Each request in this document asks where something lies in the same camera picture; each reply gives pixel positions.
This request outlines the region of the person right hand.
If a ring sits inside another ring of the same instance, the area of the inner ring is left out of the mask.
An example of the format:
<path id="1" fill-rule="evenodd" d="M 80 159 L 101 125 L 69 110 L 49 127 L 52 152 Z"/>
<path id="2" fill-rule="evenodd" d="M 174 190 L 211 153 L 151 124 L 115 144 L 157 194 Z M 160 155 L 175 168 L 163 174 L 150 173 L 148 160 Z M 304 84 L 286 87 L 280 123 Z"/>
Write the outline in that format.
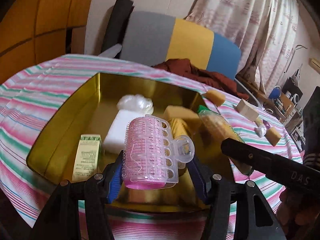
<path id="1" fill-rule="evenodd" d="M 319 198 L 285 189 L 276 217 L 286 239 L 307 239 L 319 217 Z"/>

